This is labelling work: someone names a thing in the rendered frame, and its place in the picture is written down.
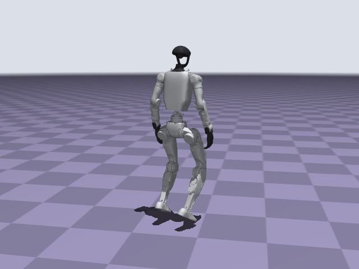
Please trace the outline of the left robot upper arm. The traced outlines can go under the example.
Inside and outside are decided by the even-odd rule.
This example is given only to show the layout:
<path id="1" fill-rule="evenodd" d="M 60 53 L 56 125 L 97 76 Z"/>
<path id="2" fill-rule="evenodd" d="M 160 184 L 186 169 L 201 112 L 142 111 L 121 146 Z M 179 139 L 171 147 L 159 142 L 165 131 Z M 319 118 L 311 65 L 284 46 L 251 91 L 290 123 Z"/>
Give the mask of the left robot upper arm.
<path id="1" fill-rule="evenodd" d="M 159 98 L 160 94 L 164 88 L 164 75 L 165 73 L 160 73 L 157 75 L 157 81 L 153 90 L 153 94 L 150 100 L 150 103 L 154 106 L 160 106 L 162 101 Z"/>

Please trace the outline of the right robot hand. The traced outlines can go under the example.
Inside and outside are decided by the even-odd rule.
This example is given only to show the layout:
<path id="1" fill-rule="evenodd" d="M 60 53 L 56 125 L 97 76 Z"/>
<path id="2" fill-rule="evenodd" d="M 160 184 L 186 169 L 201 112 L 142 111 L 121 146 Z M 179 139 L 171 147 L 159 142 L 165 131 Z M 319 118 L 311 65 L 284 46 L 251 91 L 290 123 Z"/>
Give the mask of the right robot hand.
<path id="1" fill-rule="evenodd" d="M 208 149 L 213 144 L 213 130 L 209 132 L 209 128 L 205 127 L 205 134 L 207 134 L 207 147 L 204 147 L 204 149 Z"/>

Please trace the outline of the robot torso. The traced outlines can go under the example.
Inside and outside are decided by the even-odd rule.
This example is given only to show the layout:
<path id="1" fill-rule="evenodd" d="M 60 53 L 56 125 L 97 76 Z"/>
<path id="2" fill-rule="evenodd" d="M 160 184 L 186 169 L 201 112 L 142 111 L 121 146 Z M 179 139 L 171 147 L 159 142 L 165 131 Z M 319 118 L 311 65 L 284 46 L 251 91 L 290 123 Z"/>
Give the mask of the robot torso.
<path id="1" fill-rule="evenodd" d="M 173 70 L 171 68 L 171 70 Z M 189 69 L 181 72 L 167 71 L 164 75 L 163 100 L 166 110 L 174 111 L 171 121 L 167 122 L 166 133 L 168 137 L 183 138 L 182 130 L 187 127 L 183 121 L 183 113 L 187 111 L 191 103 L 193 84 L 189 81 Z"/>

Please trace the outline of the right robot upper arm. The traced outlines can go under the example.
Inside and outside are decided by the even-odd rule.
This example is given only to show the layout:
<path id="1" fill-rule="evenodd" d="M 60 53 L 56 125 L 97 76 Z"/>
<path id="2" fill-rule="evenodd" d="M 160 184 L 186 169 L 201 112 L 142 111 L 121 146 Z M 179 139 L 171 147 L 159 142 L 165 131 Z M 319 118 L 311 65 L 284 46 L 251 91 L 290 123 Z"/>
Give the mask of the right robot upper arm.
<path id="1" fill-rule="evenodd" d="M 203 106 L 203 90 L 202 90 L 202 78 L 199 75 L 189 73 L 189 81 L 193 84 L 194 96 L 196 99 L 195 108 L 197 110 L 204 109 Z"/>

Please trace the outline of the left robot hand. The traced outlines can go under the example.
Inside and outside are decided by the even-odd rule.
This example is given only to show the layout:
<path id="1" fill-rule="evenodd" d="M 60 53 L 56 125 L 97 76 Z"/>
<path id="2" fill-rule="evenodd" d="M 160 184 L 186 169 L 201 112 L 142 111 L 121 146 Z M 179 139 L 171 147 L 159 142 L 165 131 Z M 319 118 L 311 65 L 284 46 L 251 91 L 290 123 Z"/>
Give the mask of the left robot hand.
<path id="1" fill-rule="evenodd" d="M 155 129 L 155 136 L 157 137 L 157 141 L 160 143 L 160 144 L 163 144 L 163 140 L 159 139 L 158 138 L 158 131 L 160 130 L 160 127 L 161 125 L 157 126 L 156 123 L 153 122 L 153 128 Z"/>

